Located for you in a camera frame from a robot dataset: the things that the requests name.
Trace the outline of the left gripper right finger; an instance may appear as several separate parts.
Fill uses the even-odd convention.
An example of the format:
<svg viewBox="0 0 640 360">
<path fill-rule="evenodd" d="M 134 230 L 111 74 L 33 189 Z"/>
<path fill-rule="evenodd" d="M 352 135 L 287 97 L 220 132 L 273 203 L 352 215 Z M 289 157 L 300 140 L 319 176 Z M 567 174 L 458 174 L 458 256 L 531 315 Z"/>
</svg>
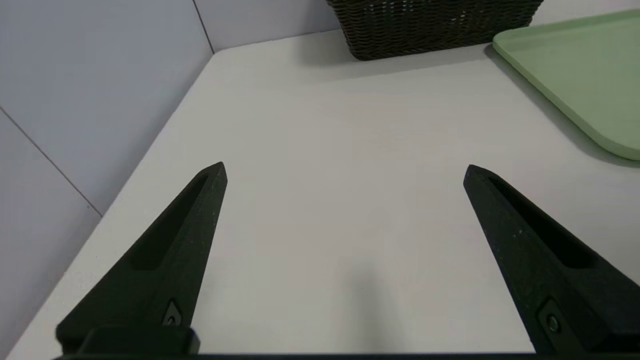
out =
<svg viewBox="0 0 640 360">
<path fill-rule="evenodd" d="M 496 173 L 463 186 L 537 354 L 639 357 L 638 284 Z"/>
</svg>

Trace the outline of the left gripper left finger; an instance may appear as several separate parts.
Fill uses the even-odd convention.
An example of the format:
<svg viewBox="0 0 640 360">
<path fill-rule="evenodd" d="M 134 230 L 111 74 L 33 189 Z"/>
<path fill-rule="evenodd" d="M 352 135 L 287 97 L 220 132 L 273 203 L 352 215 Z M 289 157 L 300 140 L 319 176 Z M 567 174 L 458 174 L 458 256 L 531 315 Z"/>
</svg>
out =
<svg viewBox="0 0 640 360">
<path fill-rule="evenodd" d="M 199 171 L 58 324 L 62 350 L 199 350 L 191 323 L 226 187 L 222 162 Z"/>
</svg>

